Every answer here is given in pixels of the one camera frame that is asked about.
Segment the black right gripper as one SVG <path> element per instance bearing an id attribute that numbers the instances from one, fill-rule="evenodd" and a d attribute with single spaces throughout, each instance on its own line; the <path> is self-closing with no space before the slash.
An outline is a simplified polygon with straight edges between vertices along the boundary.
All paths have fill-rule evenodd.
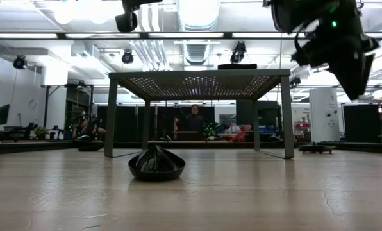
<path id="1" fill-rule="evenodd" d="M 312 32 L 304 35 L 308 39 L 304 45 L 295 36 L 293 61 L 310 66 L 328 63 L 328 71 L 335 75 L 349 99 L 365 93 L 374 55 L 363 55 L 361 68 L 360 60 L 355 57 L 379 48 L 379 42 L 364 34 L 359 19 L 321 20 Z"/>

